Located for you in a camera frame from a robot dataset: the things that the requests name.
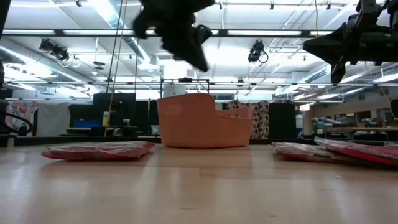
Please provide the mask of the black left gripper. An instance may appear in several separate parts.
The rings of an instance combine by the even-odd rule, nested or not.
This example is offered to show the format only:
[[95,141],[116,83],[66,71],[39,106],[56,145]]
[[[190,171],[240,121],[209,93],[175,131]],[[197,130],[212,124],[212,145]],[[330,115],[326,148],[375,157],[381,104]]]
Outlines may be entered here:
[[[207,72],[209,66],[201,44],[213,33],[203,24],[195,25],[195,13],[214,3],[214,0],[141,0],[144,8],[133,20],[132,29],[138,38],[146,39],[146,31],[153,27],[157,35],[165,38],[162,44],[165,50],[177,60]],[[194,44],[182,40],[186,37]]]

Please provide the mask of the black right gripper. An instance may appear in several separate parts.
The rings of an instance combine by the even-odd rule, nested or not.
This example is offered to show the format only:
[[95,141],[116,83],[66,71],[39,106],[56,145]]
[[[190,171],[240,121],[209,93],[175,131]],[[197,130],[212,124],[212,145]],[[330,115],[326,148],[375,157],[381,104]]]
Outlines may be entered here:
[[397,20],[392,17],[390,27],[379,26],[371,21],[364,30],[360,30],[357,21],[363,23],[359,14],[349,17],[348,23],[330,34],[306,40],[303,49],[331,65],[331,82],[339,83],[346,73],[346,62],[338,62],[343,50],[343,36],[347,30],[346,61],[356,64],[358,61],[397,62]]

